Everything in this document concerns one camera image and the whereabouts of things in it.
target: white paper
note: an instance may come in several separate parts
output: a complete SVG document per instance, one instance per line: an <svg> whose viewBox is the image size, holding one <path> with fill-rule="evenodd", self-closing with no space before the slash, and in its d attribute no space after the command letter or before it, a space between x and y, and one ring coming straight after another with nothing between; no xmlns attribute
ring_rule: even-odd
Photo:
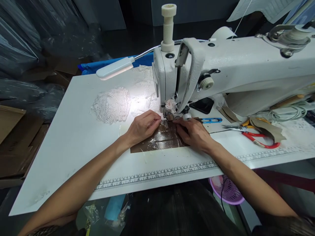
<svg viewBox="0 0 315 236"><path fill-rule="evenodd" d="M274 24L300 2L301 0L240 0L227 22L235 21L254 11L261 11L266 19Z"/></svg>

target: forearm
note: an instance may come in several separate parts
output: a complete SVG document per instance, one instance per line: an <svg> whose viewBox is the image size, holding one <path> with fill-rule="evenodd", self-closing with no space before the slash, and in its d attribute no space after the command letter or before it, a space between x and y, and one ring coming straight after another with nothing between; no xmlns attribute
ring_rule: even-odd
<svg viewBox="0 0 315 236"><path fill-rule="evenodd" d="M254 171L215 142L207 153L237 186L249 204L274 216L297 216L291 207Z"/></svg>
<svg viewBox="0 0 315 236"><path fill-rule="evenodd" d="M130 147L125 137L118 138L54 192L32 216L19 235L25 235L53 220L77 213L111 165L128 148Z"/></svg>

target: blue fabric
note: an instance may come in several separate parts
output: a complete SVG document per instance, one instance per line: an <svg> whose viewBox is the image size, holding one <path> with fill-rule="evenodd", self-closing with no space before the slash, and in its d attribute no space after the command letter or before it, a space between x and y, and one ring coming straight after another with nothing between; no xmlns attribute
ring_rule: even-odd
<svg viewBox="0 0 315 236"><path fill-rule="evenodd" d="M107 61L81 64L81 65L78 65L78 68L82 71L82 75L95 74L98 69L101 69L104 66L112 64L113 62L118 61L122 58L123 57L111 59L111 60L107 60ZM150 53L144 55L143 57L135 60L135 62L132 65L134 67L138 67L139 65L152 66L152 62L153 62L153 52L150 52Z"/></svg>
<svg viewBox="0 0 315 236"><path fill-rule="evenodd" d="M115 221L121 211L122 204L125 200L125 194L111 197L106 207L104 217L107 220Z"/></svg>

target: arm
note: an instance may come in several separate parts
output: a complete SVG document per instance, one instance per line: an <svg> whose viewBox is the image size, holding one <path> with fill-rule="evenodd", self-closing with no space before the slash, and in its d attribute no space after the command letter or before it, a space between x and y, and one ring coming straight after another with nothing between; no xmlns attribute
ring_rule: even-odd
<svg viewBox="0 0 315 236"><path fill-rule="evenodd" d="M115 160L133 145L150 137L160 122L161 117L151 110L137 116L126 134L78 170L47 199L18 236L28 235L44 226L62 226L74 220Z"/></svg>
<svg viewBox="0 0 315 236"><path fill-rule="evenodd" d="M297 214L265 181L213 140L200 122L195 119L173 122L177 124L177 132L183 141L210 155L253 208L274 216L297 217ZM188 134L183 130L183 126L187 128Z"/></svg>

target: smartphone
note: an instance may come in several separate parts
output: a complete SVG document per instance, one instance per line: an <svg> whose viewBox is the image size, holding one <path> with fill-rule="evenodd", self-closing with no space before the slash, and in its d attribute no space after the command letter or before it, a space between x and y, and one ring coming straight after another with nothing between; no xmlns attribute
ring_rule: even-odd
<svg viewBox="0 0 315 236"><path fill-rule="evenodd" d="M208 115L212 109L214 101L211 98L203 98L195 103L189 104L189 106L197 111L200 111L206 115Z"/></svg>

